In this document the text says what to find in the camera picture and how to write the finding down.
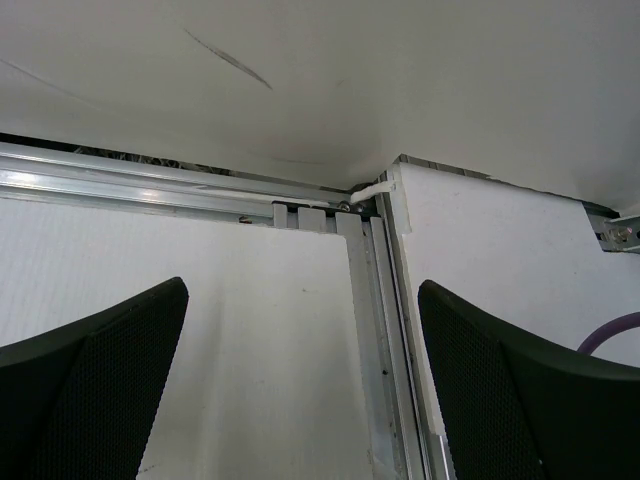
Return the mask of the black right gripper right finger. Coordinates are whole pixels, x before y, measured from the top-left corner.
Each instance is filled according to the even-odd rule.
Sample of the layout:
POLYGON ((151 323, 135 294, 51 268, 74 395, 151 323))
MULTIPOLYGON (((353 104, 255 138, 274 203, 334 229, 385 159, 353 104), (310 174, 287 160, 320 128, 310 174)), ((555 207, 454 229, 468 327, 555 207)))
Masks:
POLYGON ((457 478, 638 478, 638 368, 550 342, 431 280, 418 305, 457 478))

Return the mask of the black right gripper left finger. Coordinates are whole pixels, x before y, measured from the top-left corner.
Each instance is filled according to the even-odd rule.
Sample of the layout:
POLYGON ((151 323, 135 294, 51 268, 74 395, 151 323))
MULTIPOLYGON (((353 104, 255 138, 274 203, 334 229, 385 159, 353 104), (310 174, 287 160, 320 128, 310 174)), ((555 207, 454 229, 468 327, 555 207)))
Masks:
POLYGON ((135 478, 188 301, 174 277, 3 346, 2 478, 135 478))

